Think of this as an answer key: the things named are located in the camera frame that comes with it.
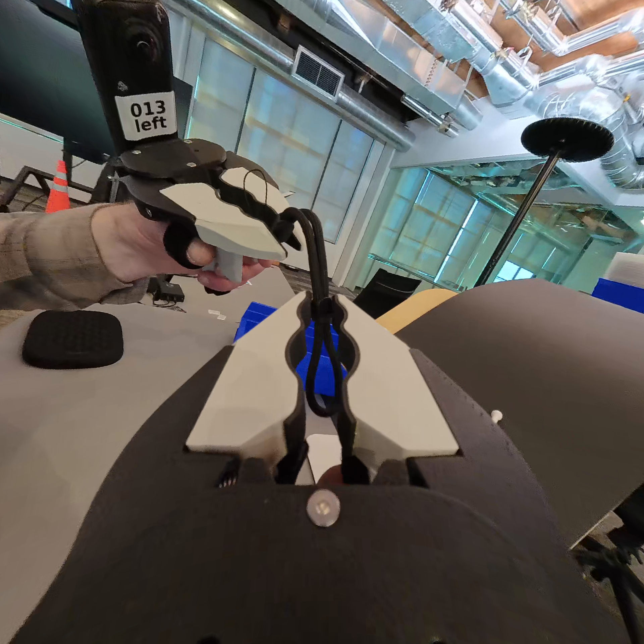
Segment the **person's left hand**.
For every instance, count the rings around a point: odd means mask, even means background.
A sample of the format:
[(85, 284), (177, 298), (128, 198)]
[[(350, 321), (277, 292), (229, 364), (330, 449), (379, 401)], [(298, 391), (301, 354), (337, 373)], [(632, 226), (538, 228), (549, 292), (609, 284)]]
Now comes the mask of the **person's left hand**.
[(147, 220), (132, 203), (110, 205), (97, 209), (92, 217), (92, 235), (107, 269), (123, 283), (133, 283), (156, 274), (187, 274), (195, 276), (204, 286), (218, 292), (230, 292), (275, 265), (269, 260), (243, 257), (242, 279), (234, 282), (224, 277), (219, 267), (204, 268), (217, 259), (218, 249), (197, 237), (190, 240), (185, 263), (188, 269), (167, 253), (164, 245), (165, 222)]

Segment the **black tripod stand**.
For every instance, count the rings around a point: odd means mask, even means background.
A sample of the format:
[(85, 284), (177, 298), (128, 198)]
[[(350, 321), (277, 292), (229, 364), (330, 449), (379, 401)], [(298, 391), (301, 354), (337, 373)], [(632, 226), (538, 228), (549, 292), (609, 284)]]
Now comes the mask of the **black tripod stand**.
[(610, 512), (573, 547), (586, 580), (608, 584), (632, 643), (643, 642), (643, 511)]

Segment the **large black screen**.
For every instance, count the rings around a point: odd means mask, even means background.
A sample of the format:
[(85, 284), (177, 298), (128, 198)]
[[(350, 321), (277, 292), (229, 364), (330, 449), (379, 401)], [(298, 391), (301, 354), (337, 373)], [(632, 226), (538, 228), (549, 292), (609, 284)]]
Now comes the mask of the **large black screen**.
[(115, 154), (81, 37), (57, 1), (1, 2), (1, 114), (52, 133), (82, 159)]

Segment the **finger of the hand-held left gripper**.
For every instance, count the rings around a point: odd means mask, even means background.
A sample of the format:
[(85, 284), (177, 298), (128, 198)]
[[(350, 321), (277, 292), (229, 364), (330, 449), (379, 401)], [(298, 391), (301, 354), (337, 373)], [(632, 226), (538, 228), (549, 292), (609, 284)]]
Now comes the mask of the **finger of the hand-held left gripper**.
[(272, 179), (262, 168), (224, 168), (218, 176), (219, 195), (227, 202), (253, 197), (258, 202), (268, 202)]
[(187, 211), (195, 216), (199, 237), (222, 251), (261, 260), (286, 257), (283, 243), (266, 223), (223, 201), (209, 185), (187, 185)]

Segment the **white vent grille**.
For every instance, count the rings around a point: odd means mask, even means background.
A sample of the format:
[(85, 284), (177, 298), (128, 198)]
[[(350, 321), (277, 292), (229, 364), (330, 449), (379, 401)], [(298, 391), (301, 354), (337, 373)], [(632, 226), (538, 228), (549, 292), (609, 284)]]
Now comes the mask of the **white vent grille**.
[(344, 84), (344, 74), (340, 70), (302, 45), (296, 50), (291, 76), (334, 103)]

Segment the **black office chair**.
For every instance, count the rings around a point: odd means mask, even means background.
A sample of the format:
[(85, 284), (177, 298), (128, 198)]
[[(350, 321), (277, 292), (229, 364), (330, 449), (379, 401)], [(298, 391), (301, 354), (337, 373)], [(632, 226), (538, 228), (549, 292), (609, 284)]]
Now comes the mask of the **black office chair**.
[(407, 301), (421, 282), (420, 279), (378, 269), (353, 302), (371, 318), (378, 319)]

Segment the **black textured pad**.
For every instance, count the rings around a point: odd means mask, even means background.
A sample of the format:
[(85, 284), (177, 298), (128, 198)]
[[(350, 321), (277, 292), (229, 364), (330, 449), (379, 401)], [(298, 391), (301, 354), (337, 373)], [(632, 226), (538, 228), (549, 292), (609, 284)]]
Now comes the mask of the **black textured pad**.
[(124, 355), (122, 325), (112, 314), (93, 310), (44, 311), (28, 326), (24, 363), (45, 370), (101, 368)]

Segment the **blue plastic bin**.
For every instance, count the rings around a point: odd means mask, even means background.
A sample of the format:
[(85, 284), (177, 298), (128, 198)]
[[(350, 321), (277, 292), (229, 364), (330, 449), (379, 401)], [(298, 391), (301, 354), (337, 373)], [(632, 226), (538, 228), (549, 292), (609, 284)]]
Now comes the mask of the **blue plastic bin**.
[[(237, 331), (234, 337), (236, 342), (239, 338), (249, 333), (253, 328), (259, 325), (264, 319), (268, 318), (277, 309), (264, 305), (259, 302), (251, 302), (243, 313)], [(309, 373), (310, 359), (312, 357), (313, 342), (314, 342), (314, 324), (310, 323), (305, 332), (305, 342), (307, 346), (307, 354), (300, 361), (296, 367), (296, 373), (300, 377), (303, 384), (305, 384), (307, 375)], [(319, 358), (318, 368), (316, 370), (316, 379), (314, 386), (314, 393), (325, 396), (335, 395), (335, 377), (333, 372), (332, 363), (326, 346), (323, 345), (321, 349), (321, 356)]]

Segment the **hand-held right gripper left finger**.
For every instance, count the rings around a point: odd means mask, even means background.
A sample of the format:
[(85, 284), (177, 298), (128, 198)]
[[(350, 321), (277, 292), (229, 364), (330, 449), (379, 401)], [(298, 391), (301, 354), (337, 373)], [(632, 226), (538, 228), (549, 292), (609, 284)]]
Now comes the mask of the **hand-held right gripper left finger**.
[(305, 441), (305, 292), (241, 336), (195, 423), (187, 449), (262, 460), (277, 479), (295, 479)]

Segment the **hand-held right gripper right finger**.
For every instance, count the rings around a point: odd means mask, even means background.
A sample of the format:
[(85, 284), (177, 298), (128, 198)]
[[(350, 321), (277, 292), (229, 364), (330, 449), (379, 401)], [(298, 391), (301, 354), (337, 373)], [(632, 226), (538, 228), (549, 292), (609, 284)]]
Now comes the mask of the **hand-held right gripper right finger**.
[(346, 370), (337, 412), (341, 471), (368, 479), (385, 461), (451, 457), (459, 445), (410, 348), (337, 297), (337, 354)]

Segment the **orange traffic cone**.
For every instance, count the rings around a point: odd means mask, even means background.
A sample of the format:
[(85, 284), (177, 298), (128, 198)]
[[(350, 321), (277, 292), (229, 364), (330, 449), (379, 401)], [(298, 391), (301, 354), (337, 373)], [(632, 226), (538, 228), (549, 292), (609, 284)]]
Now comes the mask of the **orange traffic cone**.
[(45, 213), (57, 213), (71, 207), (68, 194), (67, 166), (63, 159), (57, 162), (55, 176), (46, 202)]

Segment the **person's left forearm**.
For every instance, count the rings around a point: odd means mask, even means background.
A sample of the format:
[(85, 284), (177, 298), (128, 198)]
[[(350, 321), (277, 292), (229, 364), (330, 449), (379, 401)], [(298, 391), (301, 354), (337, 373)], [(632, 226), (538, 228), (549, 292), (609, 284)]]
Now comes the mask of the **person's left forearm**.
[(141, 300), (149, 278), (119, 280), (96, 245), (92, 220), (108, 205), (1, 214), (1, 310), (82, 310)]

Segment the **black pole stand with disc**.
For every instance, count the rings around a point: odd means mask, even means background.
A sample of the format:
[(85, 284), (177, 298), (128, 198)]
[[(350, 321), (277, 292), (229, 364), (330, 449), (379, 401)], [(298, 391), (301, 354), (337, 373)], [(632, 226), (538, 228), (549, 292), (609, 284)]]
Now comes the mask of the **black pole stand with disc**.
[(557, 162), (583, 163), (603, 157), (614, 146), (614, 135), (605, 126), (589, 120), (553, 117), (528, 125), (522, 132), (520, 141), (527, 152), (543, 157), (545, 161), (474, 287), (484, 285), (490, 278)]

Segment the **black wood-rimmed board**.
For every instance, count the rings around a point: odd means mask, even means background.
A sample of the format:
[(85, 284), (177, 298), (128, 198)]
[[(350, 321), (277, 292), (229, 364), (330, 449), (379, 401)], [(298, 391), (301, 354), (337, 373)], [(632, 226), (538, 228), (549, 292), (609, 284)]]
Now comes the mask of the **black wood-rimmed board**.
[(502, 412), (568, 545), (642, 485), (642, 313), (525, 279), (425, 290), (377, 322)]

